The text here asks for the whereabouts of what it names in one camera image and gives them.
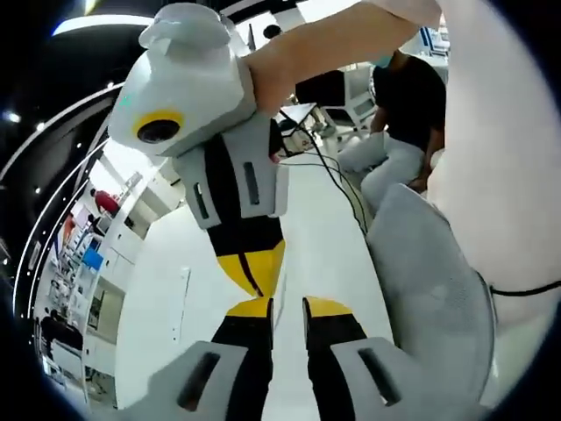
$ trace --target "white pants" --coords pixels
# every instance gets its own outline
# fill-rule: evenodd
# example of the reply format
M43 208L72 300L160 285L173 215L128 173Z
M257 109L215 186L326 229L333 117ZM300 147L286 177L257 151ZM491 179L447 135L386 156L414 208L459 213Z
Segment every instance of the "white pants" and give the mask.
M408 184L419 175L423 157L424 152L417 146L380 132L347 146L337 159L341 168L349 173L369 171L375 167L360 183L360 190L376 212L392 184Z

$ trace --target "yellow ring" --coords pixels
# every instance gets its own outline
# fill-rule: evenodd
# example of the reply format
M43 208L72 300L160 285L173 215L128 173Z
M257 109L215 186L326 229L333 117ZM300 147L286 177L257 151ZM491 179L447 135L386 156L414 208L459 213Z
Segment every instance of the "yellow ring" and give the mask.
M144 127L145 125L152 123L152 121L157 120L171 120L174 121L179 125L179 127L183 127L183 114L177 111L172 110L157 110L149 112L142 116L142 118L137 121L137 123L132 127L132 132L134 137L136 138L138 135L138 131L140 128Z

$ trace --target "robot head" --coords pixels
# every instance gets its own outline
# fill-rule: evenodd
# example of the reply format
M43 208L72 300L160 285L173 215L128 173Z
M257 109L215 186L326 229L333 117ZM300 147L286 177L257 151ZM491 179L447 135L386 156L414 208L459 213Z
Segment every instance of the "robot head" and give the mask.
M143 153L178 156L255 111L249 72L220 17L170 4L139 37L147 51L127 76L109 134Z

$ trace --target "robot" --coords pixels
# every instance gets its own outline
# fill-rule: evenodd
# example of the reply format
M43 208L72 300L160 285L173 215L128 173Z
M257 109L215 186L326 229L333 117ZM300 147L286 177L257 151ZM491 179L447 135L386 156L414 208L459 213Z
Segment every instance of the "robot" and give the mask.
M273 296L285 249L279 216L288 173L269 158L271 121L218 14L170 4L139 37L109 134L173 159L186 200L224 272L254 299L232 308L209 342L153 375L130 420L259 420L273 377ZM309 378L324 420L478 419L399 348L366 337L341 303L302 299Z

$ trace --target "face mask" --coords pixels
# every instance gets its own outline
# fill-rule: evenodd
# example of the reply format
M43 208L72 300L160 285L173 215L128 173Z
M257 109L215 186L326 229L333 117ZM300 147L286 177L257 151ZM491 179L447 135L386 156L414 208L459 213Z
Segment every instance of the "face mask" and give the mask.
M374 66L377 66L379 68L386 68L387 66L389 66L389 62L392 60L392 56L391 55L383 55L382 57L380 57L377 61L371 61L371 63Z

